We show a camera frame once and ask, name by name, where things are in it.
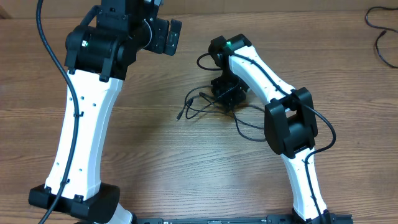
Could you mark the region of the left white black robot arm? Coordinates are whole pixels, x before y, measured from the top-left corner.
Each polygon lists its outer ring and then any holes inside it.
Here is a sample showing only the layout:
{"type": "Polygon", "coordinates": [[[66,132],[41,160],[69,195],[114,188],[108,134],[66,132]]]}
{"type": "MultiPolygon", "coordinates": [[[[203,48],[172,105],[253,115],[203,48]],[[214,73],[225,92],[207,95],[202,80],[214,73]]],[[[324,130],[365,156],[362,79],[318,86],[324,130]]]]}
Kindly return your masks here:
{"type": "Polygon", "coordinates": [[[44,184],[29,203],[80,223],[135,223],[120,204],[120,189],[100,179],[109,118],[128,67],[140,50],[174,55],[182,23],[159,19],[162,1],[103,0],[67,35],[58,63],[67,103],[57,154],[44,184]]]}

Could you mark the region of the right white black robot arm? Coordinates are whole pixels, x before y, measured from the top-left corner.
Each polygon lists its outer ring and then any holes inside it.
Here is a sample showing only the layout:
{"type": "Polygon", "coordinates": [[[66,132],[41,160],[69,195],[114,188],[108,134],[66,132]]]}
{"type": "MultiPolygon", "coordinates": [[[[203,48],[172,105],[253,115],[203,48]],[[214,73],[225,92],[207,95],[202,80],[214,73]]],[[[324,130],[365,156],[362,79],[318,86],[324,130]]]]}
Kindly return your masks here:
{"type": "Polygon", "coordinates": [[[295,223],[333,223],[322,199],[313,155],[318,134],[313,100],[306,88],[296,89],[279,78],[242,34],[219,36],[208,52],[222,75],[211,81],[217,102],[228,111],[252,90],[264,104],[264,135],[283,159],[292,187],[295,223]]]}

